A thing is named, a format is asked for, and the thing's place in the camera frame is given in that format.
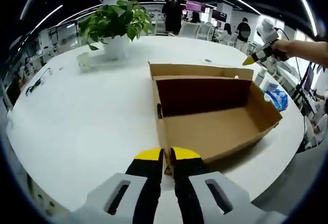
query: human hand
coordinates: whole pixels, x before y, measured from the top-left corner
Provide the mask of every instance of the human hand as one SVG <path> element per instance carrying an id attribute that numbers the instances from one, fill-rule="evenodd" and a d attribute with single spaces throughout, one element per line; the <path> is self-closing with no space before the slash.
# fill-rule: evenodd
<path id="1" fill-rule="evenodd" d="M 295 56 L 294 53 L 292 52 L 292 41 L 289 40 L 277 40 L 273 43 L 272 49 L 277 49 L 279 51 L 282 51 L 286 53 L 287 57 L 293 57 Z"/>

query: white table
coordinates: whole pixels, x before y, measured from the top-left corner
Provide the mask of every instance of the white table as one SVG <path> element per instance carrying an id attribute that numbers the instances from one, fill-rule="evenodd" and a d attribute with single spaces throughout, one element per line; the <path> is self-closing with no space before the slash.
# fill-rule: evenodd
<path id="1" fill-rule="evenodd" d="M 86 51 L 103 54 L 101 45 L 95 52 L 83 46 L 49 61 L 31 83 L 46 68 L 53 74 L 28 97 L 23 90 L 11 114 L 13 126 L 7 128 L 28 174 L 70 211 L 115 172 L 125 172 L 140 151 L 158 147 L 147 61 L 243 68 L 246 58 L 233 47 L 205 40 L 145 36 L 131 44 L 128 60 L 81 74 L 76 57 Z M 255 79 L 260 67 L 247 67 L 254 69 Z M 265 79 L 275 82 L 269 74 Z M 225 173 L 251 200 L 277 179 L 302 141 L 303 117 L 291 99 L 281 114 L 279 125 Z M 155 223 L 182 223 L 173 186 L 172 178 L 164 176 Z"/>
<path id="2" fill-rule="evenodd" d="M 293 88 L 296 88 L 297 84 L 300 82 L 298 78 L 293 76 L 291 73 L 289 73 L 287 70 L 284 70 L 282 67 L 278 66 L 278 69 L 280 71 L 280 74 L 284 79 L 291 84 Z"/>

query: white chair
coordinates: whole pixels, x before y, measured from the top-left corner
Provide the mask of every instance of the white chair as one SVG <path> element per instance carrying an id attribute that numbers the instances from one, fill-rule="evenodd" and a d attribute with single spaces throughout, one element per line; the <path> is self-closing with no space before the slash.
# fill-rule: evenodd
<path id="1" fill-rule="evenodd" d="M 210 24 L 201 24 L 201 27 L 198 31 L 196 38 L 210 41 L 209 37 L 210 37 L 211 28 L 212 25 Z"/>
<path id="2" fill-rule="evenodd" d="M 230 38 L 231 38 L 231 35 L 229 35 L 228 32 L 223 31 L 220 35 L 219 43 L 227 45 Z"/>
<path id="3" fill-rule="evenodd" d="M 177 37 L 184 38 L 197 38 L 198 32 L 200 30 L 201 24 L 199 23 L 182 23 L 179 35 Z"/>
<path id="4" fill-rule="evenodd" d="M 166 32 L 165 21 L 161 19 L 156 20 L 155 24 L 155 35 L 168 35 Z"/>
<path id="5" fill-rule="evenodd" d="M 228 42 L 227 42 L 227 45 L 228 45 L 228 46 L 235 47 L 235 42 L 236 42 L 237 36 L 238 36 L 238 33 L 233 33 L 233 34 L 230 36 L 230 38 L 229 38 L 229 40 L 228 40 Z"/>

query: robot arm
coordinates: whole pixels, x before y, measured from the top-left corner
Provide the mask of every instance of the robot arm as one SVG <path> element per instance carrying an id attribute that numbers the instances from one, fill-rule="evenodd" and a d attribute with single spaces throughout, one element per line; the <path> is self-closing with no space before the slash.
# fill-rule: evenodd
<path id="1" fill-rule="evenodd" d="M 286 61 L 287 56 L 284 52 L 277 49 L 272 49 L 272 44 L 279 39 L 277 28 L 274 28 L 272 22 L 268 19 L 262 21 L 261 26 L 256 28 L 257 34 L 261 37 L 264 45 L 257 49 L 252 55 L 250 55 L 243 63 L 243 65 L 253 64 L 257 61 L 264 62 L 266 59 L 274 55 L 279 61 Z"/>
<path id="2" fill-rule="evenodd" d="M 178 199 L 185 224 L 278 224 L 285 216 L 264 212 L 247 191 L 219 172 L 210 173 L 201 157 L 188 149 L 170 150 Z M 75 212 L 55 223 L 151 224 L 160 197 L 163 149 L 137 155 L 126 173 L 116 173 L 91 191 Z"/>

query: blue plastic bag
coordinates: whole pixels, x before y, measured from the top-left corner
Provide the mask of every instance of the blue plastic bag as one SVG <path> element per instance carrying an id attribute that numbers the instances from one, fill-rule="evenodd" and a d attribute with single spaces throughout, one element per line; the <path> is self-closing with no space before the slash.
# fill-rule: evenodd
<path id="1" fill-rule="evenodd" d="M 276 89 L 275 91 L 264 91 L 271 98 L 277 110 L 283 111 L 288 107 L 288 96 L 285 92 Z"/>

